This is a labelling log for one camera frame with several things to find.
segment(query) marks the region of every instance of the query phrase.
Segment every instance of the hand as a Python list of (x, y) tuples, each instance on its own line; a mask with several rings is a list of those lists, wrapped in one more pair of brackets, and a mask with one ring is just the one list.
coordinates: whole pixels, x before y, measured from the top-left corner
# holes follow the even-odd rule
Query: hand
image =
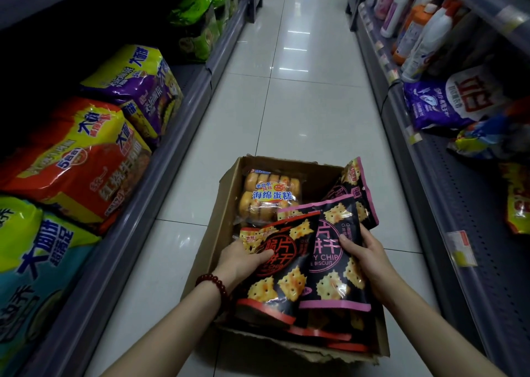
[(225, 285), (228, 293), (232, 292), (236, 286), (247, 279), (256, 268), (267, 262), (274, 250), (265, 250), (258, 254), (249, 254), (243, 246), (243, 242), (238, 239), (228, 247), (225, 247), (219, 257), (219, 263), (213, 274)]
[(362, 224), (361, 235), (366, 247), (355, 244), (344, 235), (339, 237), (340, 244), (348, 253), (358, 258), (362, 271), (370, 280), (375, 297), (388, 307), (396, 285), (404, 284), (405, 281), (390, 264), (381, 242)]

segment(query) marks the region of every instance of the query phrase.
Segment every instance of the purple detergent bag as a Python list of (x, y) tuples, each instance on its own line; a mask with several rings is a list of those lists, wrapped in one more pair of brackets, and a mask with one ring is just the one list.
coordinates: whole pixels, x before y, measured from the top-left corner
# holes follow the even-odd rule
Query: purple detergent bag
[(83, 95), (121, 107), (144, 140), (160, 144), (182, 92), (158, 49), (125, 45), (81, 82)]
[(403, 90), (416, 130), (434, 126), (460, 130), (499, 113), (511, 102), (484, 65), (457, 72), (447, 80), (404, 83)]

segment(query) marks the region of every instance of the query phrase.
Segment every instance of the cardboard box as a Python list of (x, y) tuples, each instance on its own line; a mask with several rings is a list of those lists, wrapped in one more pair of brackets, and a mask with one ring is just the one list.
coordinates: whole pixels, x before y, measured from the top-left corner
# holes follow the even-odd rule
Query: cardboard box
[[(202, 238), (201, 245), (195, 257), (188, 280), (184, 287), (182, 297), (190, 293), (196, 279), (203, 273), (211, 273), (219, 260), (219, 255), (226, 246), (232, 242), (234, 219), (237, 204), (243, 189), (243, 171), (250, 168), (262, 169), (280, 173), (304, 174), (305, 182), (302, 184), (302, 200), (304, 202), (321, 201), (322, 197), (335, 184), (341, 176), (342, 167), (319, 165), (316, 162), (302, 162), (299, 160), (275, 159), (264, 156), (242, 156), (224, 174), (219, 182), (219, 191), (211, 213), (208, 229)], [(388, 337), (386, 334), (385, 316), (383, 306), (379, 302), (372, 303), (372, 314), (375, 317), (373, 340), (370, 343), (371, 353), (352, 353), (341, 350), (327, 349), (295, 342), (282, 341), (269, 337), (262, 337), (249, 332), (225, 328), (237, 334), (269, 339), (277, 344), (289, 348), (310, 362), (326, 362), (339, 358), (345, 362), (365, 361), (377, 364), (381, 356), (390, 356)]]

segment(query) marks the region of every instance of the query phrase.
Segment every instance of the forearm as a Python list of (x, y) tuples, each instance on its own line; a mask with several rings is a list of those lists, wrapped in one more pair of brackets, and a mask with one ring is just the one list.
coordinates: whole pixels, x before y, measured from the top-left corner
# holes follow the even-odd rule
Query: forearm
[(220, 306), (217, 286), (202, 282), (103, 375), (175, 377)]
[(386, 304), (434, 377), (505, 376), (403, 280)]

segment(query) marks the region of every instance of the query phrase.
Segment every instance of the aisle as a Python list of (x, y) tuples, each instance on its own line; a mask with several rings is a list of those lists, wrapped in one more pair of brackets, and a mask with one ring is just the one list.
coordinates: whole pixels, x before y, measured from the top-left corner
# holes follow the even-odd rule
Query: aisle
[[(377, 114), (346, 0), (264, 0), (247, 24), (94, 354), (100, 375), (180, 300), (206, 230), (218, 181), (238, 156), (344, 166), (361, 156), (394, 267), (436, 306), (423, 254)], [(308, 363), (261, 340), (214, 333), (180, 376), (423, 377), (430, 373), (386, 313), (391, 358)]]

